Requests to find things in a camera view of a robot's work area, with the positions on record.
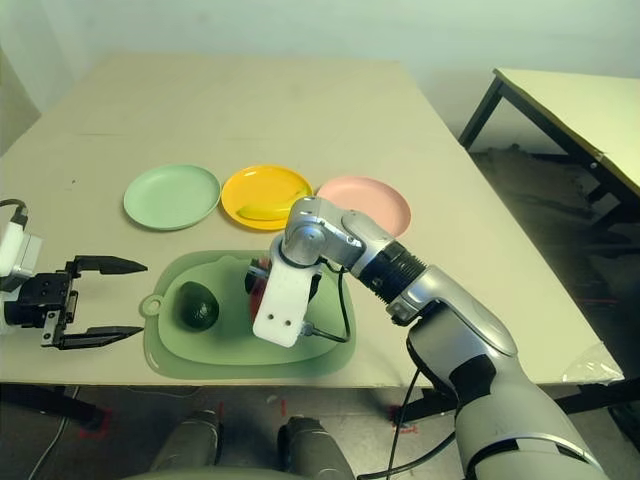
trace banana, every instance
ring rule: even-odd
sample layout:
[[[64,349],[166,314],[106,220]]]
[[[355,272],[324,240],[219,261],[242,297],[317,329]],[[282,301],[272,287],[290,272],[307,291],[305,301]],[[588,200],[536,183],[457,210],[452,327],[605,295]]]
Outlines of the banana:
[[[305,192],[296,192],[286,202],[270,204],[249,204],[237,211],[238,215],[249,220],[283,220],[289,216],[291,207]]]

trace avocado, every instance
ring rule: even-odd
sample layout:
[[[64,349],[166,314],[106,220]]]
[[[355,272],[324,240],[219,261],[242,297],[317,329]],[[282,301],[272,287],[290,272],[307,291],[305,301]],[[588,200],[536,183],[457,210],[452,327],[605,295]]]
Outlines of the avocado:
[[[207,287],[196,282],[185,282],[178,289],[175,316],[189,328],[202,332],[218,320],[220,305]]]

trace pink plate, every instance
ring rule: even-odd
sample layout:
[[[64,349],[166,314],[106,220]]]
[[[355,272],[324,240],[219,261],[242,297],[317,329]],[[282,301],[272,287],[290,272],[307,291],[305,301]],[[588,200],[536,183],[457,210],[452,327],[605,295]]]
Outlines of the pink plate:
[[[395,237],[411,223],[411,209],[405,198],[395,188],[373,178],[334,178],[318,190],[318,196],[339,207],[366,213]]]

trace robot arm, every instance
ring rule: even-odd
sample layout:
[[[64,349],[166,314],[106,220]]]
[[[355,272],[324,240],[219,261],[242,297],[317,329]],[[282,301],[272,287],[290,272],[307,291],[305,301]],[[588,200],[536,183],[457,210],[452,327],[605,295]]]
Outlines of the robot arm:
[[[502,322],[362,213],[317,197],[294,204],[284,237],[271,248],[256,335],[295,343],[322,259],[371,289],[394,323],[414,324],[411,358],[458,401],[456,436],[467,479],[606,478],[568,417],[524,374]]]

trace yellow plate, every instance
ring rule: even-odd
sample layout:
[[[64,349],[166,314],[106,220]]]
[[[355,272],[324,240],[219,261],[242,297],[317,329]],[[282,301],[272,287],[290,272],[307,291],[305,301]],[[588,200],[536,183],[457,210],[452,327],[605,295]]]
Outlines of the yellow plate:
[[[282,230],[288,217],[288,212],[282,212],[283,205],[290,207],[298,198],[312,194],[311,185],[299,173],[278,165],[256,165],[234,173],[224,184],[220,199],[236,222],[258,230]],[[270,211],[281,218],[269,219]],[[258,220],[255,217],[260,212],[264,212],[264,219]]]

